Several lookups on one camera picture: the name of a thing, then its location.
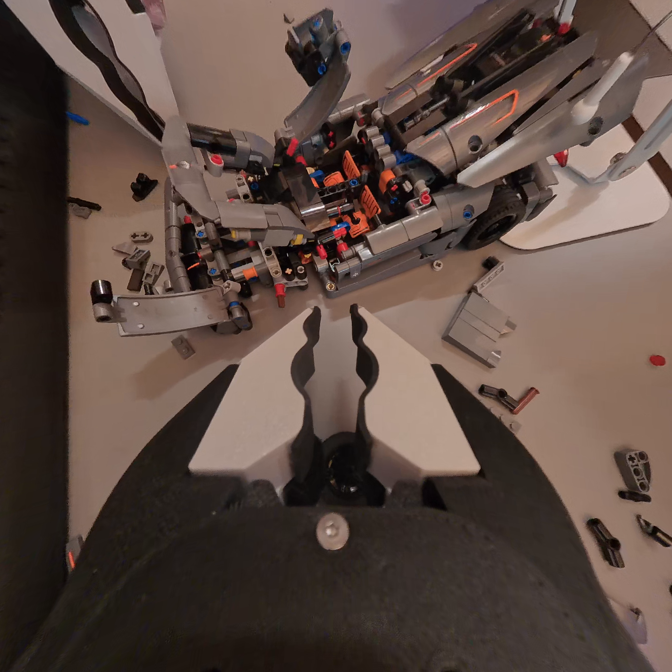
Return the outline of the black lego connector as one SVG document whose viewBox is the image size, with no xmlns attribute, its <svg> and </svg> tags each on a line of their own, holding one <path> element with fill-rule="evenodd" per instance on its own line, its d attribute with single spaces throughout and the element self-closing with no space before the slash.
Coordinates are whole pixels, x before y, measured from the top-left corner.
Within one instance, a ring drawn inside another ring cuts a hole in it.
<svg viewBox="0 0 672 672">
<path fill-rule="evenodd" d="M 664 548 L 671 548 L 671 534 L 660 529 L 659 526 L 652 524 L 650 521 L 643 518 L 641 514 L 636 514 L 635 519 L 644 535 L 648 536 Z"/>
<path fill-rule="evenodd" d="M 599 518 L 592 517 L 586 521 L 586 526 L 599 546 L 605 562 L 613 568 L 624 568 L 625 562 L 622 557 L 621 543 L 611 534 L 606 525 Z"/>
</svg>

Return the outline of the grey lego angle beam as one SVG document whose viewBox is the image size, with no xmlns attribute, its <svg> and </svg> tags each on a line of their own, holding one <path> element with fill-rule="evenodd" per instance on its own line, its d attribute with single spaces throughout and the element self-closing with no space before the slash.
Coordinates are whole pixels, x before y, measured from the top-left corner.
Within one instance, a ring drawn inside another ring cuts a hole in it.
<svg viewBox="0 0 672 672">
<path fill-rule="evenodd" d="M 615 463 L 627 489 L 642 494 L 651 490 L 651 462 L 642 450 L 619 449 L 614 452 Z"/>
</svg>

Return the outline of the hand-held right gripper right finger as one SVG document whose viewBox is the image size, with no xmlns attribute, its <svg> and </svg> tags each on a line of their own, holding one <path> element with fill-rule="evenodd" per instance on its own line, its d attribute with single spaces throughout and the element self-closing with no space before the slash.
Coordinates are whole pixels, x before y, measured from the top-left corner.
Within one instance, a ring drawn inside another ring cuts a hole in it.
<svg viewBox="0 0 672 672">
<path fill-rule="evenodd" d="M 481 466 L 432 363 L 372 313 L 350 307 L 364 469 L 387 490 L 399 482 L 475 476 Z"/>
</svg>

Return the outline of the grey orange lego car model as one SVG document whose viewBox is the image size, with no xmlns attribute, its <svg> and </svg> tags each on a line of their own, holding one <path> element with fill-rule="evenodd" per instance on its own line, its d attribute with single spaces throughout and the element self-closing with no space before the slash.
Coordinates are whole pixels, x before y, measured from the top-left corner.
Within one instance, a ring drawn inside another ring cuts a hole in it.
<svg viewBox="0 0 672 672">
<path fill-rule="evenodd" d="M 343 99 L 351 42 L 331 8 L 292 24 L 285 51 L 309 91 L 274 145 L 240 130 L 164 122 L 164 272 L 116 295 L 96 280 L 98 323 L 122 335 L 252 327 L 255 283 L 325 292 L 374 280 L 373 267 L 478 249 L 553 199 L 547 163 L 523 159 L 468 183 L 594 65 L 596 35 L 573 28 L 575 1 L 487 1 L 395 73 L 380 99 Z"/>
</svg>

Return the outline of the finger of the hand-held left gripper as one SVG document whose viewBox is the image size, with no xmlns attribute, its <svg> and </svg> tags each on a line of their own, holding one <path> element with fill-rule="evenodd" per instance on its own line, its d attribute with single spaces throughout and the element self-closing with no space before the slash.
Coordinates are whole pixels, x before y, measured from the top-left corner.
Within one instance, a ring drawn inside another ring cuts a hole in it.
<svg viewBox="0 0 672 672">
<path fill-rule="evenodd" d="M 134 13 L 125 1 L 96 10 L 89 1 L 73 7 L 83 52 L 92 61 L 121 112 L 149 136 L 162 136 L 165 118 L 178 114 L 159 42 L 145 13 Z"/>
<path fill-rule="evenodd" d="M 102 13 L 102 4 L 107 3 L 117 9 L 121 7 L 122 1 L 90 2 L 98 12 Z M 156 34 L 143 2 L 125 2 L 134 13 L 147 15 L 161 50 L 161 39 Z M 134 118 L 128 118 L 121 112 L 98 68 L 89 60 L 87 53 L 83 52 L 81 48 L 83 39 L 79 30 L 75 28 L 73 18 L 73 7 L 78 3 L 79 1 L 11 1 L 11 11 L 63 72 L 105 103 L 147 139 L 160 145 L 163 135 L 149 136 L 139 127 Z"/>
</svg>

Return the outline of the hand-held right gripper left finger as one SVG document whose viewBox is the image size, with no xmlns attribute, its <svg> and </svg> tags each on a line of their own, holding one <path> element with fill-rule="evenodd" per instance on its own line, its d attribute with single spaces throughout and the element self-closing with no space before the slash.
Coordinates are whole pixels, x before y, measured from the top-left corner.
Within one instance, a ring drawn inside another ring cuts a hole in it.
<svg viewBox="0 0 672 672">
<path fill-rule="evenodd" d="M 244 357 L 189 463 L 192 475 L 306 483 L 316 436 L 307 382 L 321 310 L 308 308 Z"/>
</svg>

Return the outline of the grey lego panel assembly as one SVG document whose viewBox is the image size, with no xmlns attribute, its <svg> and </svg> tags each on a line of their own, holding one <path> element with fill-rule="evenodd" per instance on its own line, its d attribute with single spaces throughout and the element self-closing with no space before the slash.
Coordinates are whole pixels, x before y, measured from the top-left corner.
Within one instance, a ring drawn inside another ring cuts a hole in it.
<svg viewBox="0 0 672 672">
<path fill-rule="evenodd" d="M 475 290 L 461 301 L 441 339 L 465 352 L 482 365 L 496 368 L 501 359 L 497 344 L 501 336 L 517 325 Z"/>
</svg>

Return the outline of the black connector with brown pin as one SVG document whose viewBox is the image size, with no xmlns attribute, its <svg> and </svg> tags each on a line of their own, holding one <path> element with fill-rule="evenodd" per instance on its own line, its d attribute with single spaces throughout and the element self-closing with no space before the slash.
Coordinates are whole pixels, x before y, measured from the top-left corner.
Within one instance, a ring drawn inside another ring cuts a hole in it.
<svg viewBox="0 0 672 672">
<path fill-rule="evenodd" d="M 529 388 L 520 398 L 512 397 L 504 388 L 481 384 L 478 394 L 486 399 L 493 399 L 508 410 L 512 415 L 519 415 L 539 394 L 537 388 Z"/>
</svg>

